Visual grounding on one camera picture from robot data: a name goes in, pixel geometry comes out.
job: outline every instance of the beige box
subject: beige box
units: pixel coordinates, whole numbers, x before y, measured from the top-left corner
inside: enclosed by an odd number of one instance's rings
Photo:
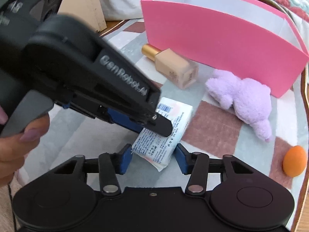
[[[100,0],[62,0],[58,14],[71,15],[96,32],[106,29]]]

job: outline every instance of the soap wrapper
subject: soap wrapper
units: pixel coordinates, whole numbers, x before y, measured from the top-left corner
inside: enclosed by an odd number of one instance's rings
[[[192,111],[191,105],[163,97],[156,112],[172,122],[172,134],[166,138],[144,128],[133,143],[132,152],[146,159],[159,172],[163,170],[190,122]]]

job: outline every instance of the foundation bottle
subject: foundation bottle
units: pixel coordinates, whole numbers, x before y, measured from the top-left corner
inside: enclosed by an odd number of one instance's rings
[[[198,64],[176,54],[171,49],[161,51],[150,44],[145,44],[142,47],[142,53],[154,61],[158,72],[180,89],[187,88],[197,79]]]

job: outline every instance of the barcode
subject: barcode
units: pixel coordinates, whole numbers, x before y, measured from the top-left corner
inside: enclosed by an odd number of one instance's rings
[[[165,104],[159,104],[158,109],[169,113],[172,110],[172,107],[167,106]]]

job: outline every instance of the black strap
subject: black strap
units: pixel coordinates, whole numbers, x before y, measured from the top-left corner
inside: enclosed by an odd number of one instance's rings
[[[11,190],[10,183],[7,184],[7,188],[9,190],[9,197],[10,197],[10,202],[11,202],[12,217],[13,217],[13,223],[14,223],[14,232],[17,232],[16,218],[15,218],[15,215],[14,215],[14,212],[13,212],[13,206],[12,206],[13,197],[12,197],[12,190]]]

